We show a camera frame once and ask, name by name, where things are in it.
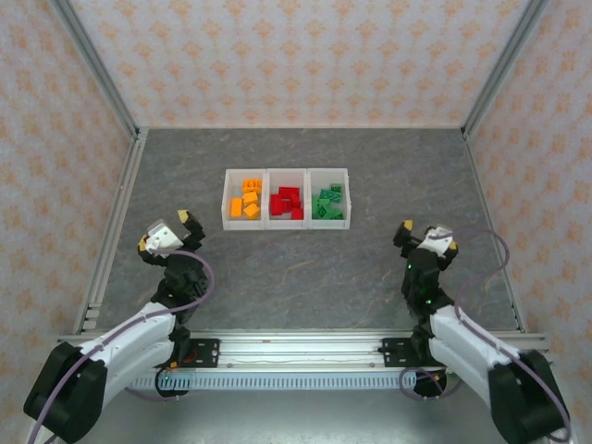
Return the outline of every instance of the aluminum frame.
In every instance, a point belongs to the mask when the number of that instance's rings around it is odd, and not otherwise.
[[[511,72],[513,62],[528,42],[528,38],[532,35],[533,29],[537,26],[538,19],[548,4],[549,0],[530,0],[530,3],[526,6],[516,29],[501,52],[483,89],[477,96],[465,124],[461,127],[462,136],[465,139],[468,139],[478,127],[479,122],[498,94],[501,85]]]

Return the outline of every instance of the white storage bin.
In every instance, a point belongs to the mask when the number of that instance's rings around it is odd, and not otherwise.
[[[224,194],[222,196],[222,225],[224,229],[265,229],[269,205],[265,201],[263,190],[265,189],[264,169],[227,169],[224,180]],[[246,179],[260,179],[262,192],[259,196],[261,215],[251,220],[244,214],[240,217],[230,217],[230,205],[233,197],[242,197],[242,182]]]
[[[350,197],[350,178],[347,168],[308,168],[310,180],[311,212],[307,220],[309,229],[350,229],[352,217],[352,199]],[[332,183],[341,185],[341,201],[331,205],[343,213],[343,220],[313,219],[312,200],[313,195],[319,195],[321,190],[329,190]]]
[[[267,229],[307,229],[307,217],[310,217],[310,192],[309,180],[306,168],[268,168],[267,180],[264,187],[264,200],[267,202],[267,214],[265,227]],[[300,198],[304,217],[302,220],[291,220],[291,213],[281,216],[272,216],[269,205],[271,195],[277,194],[279,187],[292,187],[300,189]]]

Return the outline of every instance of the gray marble surface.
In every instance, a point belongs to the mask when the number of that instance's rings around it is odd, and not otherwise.
[[[347,167],[351,229],[223,231],[225,170],[258,167]],[[400,292],[405,261],[392,245],[401,220],[418,230],[487,225],[456,129],[151,129],[99,328],[150,299],[162,270],[144,264],[136,245],[156,219],[177,223],[179,208],[202,222],[200,253],[216,271],[215,297],[193,316],[193,329],[410,329]],[[452,298],[498,263],[492,239],[457,241],[460,253],[440,279]],[[484,327],[517,327],[502,276],[469,290],[463,306]]]

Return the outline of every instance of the gray table surface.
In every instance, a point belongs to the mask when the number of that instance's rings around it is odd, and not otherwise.
[[[179,403],[120,393],[80,444],[502,444],[468,387],[418,402],[397,390],[203,391]]]
[[[223,231],[227,168],[347,167],[351,229]],[[108,280],[99,328],[111,328],[153,295],[162,270],[136,254],[156,219],[196,214],[200,253],[216,271],[215,297],[189,327],[411,329],[400,288],[405,261],[392,245],[403,219],[487,226],[466,144],[457,129],[151,129]],[[457,239],[441,275],[454,298],[464,281],[498,264],[493,240]],[[517,327],[501,275],[469,290],[463,307],[490,329]]]

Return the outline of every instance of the patterned wallpaper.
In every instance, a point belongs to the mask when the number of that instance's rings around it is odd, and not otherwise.
[[[460,127],[527,0],[74,0],[143,126]]]
[[[592,3],[550,2],[471,144],[527,323],[592,437]]]
[[[48,1],[0,2],[0,440],[93,271],[129,138]]]

